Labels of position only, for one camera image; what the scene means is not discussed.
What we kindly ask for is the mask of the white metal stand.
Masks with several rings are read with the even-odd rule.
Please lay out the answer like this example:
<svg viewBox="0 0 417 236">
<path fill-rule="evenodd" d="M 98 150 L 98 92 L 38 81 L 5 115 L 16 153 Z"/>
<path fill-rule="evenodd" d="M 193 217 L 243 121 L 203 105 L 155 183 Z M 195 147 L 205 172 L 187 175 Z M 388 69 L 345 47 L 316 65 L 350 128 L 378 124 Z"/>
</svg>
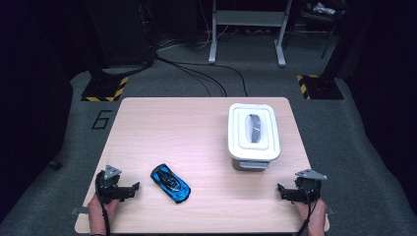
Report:
<svg viewBox="0 0 417 236">
<path fill-rule="evenodd" d="M 218 10 L 217 0 L 212 0 L 211 11 L 211 45 L 208 62 L 214 64 L 217 50 L 218 26 L 247 26 L 247 27 L 275 27 L 279 28 L 278 38 L 274 41 L 277 64 L 283 68 L 286 61 L 283 53 L 282 41 L 286 32 L 287 22 L 293 0 L 286 0 L 285 9 L 281 12 Z"/>
</svg>

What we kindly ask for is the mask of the white plastic container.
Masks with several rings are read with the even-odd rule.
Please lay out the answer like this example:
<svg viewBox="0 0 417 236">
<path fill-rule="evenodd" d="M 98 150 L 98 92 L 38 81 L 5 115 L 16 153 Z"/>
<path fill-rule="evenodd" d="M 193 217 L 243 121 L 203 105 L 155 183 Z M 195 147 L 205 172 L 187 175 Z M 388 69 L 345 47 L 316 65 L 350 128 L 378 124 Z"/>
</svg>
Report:
<svg viewBox="0 0 417 236">
<path fill-rule="evenodd" d="M 270 162 L 280 155 L 275 113 L 266 104 L 232 104 L 227 139 L 228 151 L 237 160 Z"/>
</svg>

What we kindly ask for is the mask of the blue and black toy car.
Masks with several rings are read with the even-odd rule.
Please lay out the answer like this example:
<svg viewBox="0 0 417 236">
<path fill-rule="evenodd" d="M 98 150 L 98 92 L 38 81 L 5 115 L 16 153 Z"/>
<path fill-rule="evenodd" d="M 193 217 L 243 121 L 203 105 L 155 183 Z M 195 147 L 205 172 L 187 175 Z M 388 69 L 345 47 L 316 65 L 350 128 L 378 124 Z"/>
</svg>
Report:
<svg viewBox="0 0 417 236">
<path fill-rule="evenodd" d="M 175 204 L 185 202 L 191 195 L 189 185 L 165 163 L 156 166 L 151 172 L 150 178 Z"/>
</svg>

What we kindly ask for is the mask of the dark chair with clutter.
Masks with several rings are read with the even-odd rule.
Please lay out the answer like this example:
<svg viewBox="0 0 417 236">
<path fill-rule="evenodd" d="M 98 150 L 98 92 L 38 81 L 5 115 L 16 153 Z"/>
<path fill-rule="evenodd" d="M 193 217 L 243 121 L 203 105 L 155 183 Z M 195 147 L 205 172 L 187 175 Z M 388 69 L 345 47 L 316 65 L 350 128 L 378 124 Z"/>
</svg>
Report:
<svg viewBox="0 0 417 236">
<path fill-rule="evenodd" d="M 328 28 L 327 42 L 322 53 L 326 56 L 338 22 L 349 11 L 346 0 L 299 0 L 297 16 L 315 25 L 323 24 Z"/>
</svg>

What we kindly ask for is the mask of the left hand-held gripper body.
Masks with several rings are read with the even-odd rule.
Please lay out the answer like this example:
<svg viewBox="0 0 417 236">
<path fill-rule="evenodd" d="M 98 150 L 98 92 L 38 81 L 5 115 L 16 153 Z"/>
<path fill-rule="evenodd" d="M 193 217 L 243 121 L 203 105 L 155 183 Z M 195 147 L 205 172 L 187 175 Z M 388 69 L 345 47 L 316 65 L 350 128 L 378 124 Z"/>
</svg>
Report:
<svg viewBox="0 0 417 236">
<path fill-rule="evenodd" d="M 122 173 L 116 167 L 106 165 L 95 177 L 95 192 L 101 203 L 108 205 L 113 200 L 124 201 L 127 193 L 132 193 L 131 187 L 119 187 L 118 181 Z"/>
</svg>

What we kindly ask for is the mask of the person's right hand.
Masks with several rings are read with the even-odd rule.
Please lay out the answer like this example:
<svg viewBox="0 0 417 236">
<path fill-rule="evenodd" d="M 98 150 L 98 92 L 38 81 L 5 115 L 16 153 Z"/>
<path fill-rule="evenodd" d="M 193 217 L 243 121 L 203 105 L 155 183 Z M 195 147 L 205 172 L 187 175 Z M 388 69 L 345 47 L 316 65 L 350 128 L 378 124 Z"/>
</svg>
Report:
<svg viewBox="0 0 417 236">
<path fill-rule="evenodd" d="M 313 203 L 315 208 L 312 213 L 309 213 L 309 207 L 303 203 L 294 202 L 300 218 L 306 220 L 310 218 L 307 232 L 309 236 L 325 236 L 325 225 L 327 216 L 327 205 L 322 199 L 318 199 Z"/>
</svg>

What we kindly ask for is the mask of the black yellow striped base plate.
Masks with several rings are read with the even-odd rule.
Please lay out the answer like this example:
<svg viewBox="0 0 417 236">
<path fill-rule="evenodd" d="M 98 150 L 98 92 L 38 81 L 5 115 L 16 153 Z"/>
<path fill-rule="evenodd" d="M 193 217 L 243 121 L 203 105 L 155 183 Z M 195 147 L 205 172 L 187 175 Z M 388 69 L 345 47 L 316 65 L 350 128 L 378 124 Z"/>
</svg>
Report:
<svg viewBox="0 0 417 236">
<path fill-rule="evenodd" d="M 334 80 L 322 79 L 317 75 L 297 75 L 296 79 L 305 99 L 343 99 Z"/>
<path fill-rule="evenodd" d="M 82 101 L 117 101 L 121 97 L 128 81 L 128 78 L 109 79 L 104 86 L 90 81 L 82 93 Z"/>
</svg>

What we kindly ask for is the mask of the person's left hand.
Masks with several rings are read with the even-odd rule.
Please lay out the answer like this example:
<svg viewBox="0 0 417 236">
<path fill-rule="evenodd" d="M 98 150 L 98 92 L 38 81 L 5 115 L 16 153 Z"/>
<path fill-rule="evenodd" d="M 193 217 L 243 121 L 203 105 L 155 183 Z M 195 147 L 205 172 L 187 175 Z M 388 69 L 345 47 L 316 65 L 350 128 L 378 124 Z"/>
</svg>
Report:
<svg viewBox="0 0 417 236">
<path fill-rule="evenodd" d="M 99 202 L 98 196 L 93 195 L 90 202 L 88 203 L 89 231 L 91 236 L 106 235 L 106 225 L 112 224 L 118 205 L 119 201 L 113 200 L 110 204 L 104 206 L 108 216 L 108 220 L 105 220 L 103 216 L 103 209 Z"/>
</svg>

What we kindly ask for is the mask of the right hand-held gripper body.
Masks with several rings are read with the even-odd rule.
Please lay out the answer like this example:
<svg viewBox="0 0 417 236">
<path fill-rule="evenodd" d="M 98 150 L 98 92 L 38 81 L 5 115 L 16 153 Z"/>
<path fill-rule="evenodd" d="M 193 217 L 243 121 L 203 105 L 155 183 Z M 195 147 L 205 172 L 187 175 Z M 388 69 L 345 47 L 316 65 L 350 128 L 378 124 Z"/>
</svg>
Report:
<svg viewBox="0 0 417 236">
<path fill-rule="evenodd" d="M 328 178 L 327 175 L 313 169 L 305 169 L 296 172 L 295 175 L 297 178 L 294 183 L 297 189 L 289 194 L 290 201 L 309 204 L 321 197 L 322 182 Z"/>
</svg>

